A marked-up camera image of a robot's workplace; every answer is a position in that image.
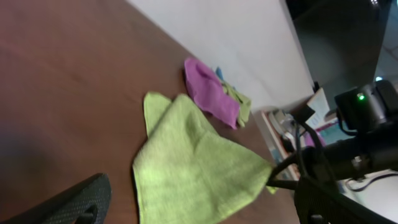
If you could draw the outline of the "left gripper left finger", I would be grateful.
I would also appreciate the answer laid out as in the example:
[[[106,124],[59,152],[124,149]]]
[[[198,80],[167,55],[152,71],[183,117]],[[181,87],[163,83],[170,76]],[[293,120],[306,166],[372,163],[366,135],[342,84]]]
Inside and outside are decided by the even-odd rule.
[[[97,173],[3,224],[103,224],[112,189],[106,174]]]

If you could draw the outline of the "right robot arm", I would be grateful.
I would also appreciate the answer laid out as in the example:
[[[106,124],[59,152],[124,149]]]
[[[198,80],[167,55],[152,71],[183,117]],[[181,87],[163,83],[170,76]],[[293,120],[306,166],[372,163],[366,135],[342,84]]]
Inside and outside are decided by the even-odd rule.
[[[397,90],[389,80],[379,80],[335,97],[338,124],[348,139],[323,146],[307,123],[314,114],[309,106],[293,111],[296,150],[273,168],[267,185],[295,190],[296,180],[278,174],[296,164],[300,179],[313,179],[337,189],[338,181],[397,169]]]

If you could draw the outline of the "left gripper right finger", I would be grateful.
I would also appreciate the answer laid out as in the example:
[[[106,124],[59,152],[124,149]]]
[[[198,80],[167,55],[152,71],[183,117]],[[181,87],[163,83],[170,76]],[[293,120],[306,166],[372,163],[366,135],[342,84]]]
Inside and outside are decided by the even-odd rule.
[[[298,181],[294,204],[301,224],[395,224],[308,177]]]

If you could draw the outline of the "green cloth with label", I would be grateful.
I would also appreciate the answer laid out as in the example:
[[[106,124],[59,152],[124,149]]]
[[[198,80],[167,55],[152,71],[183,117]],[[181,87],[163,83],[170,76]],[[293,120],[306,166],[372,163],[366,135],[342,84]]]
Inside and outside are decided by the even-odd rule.
[[[265,187],[271,165],[220,136],[187,95],[147,93],[144,118],[132,165],[141,223],[219,223]]]

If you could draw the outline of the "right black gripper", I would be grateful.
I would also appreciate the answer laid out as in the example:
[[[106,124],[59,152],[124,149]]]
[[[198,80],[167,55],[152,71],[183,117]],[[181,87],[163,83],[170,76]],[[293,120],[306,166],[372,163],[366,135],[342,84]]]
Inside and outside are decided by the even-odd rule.
[[[302,151],[303,163],[308,175],[327,187],[337,187],[335,174],[322,149],[307,146]],[[267,186],[295,190],[301,176],[297,153],[292,153],[278,163],[268,178]]]

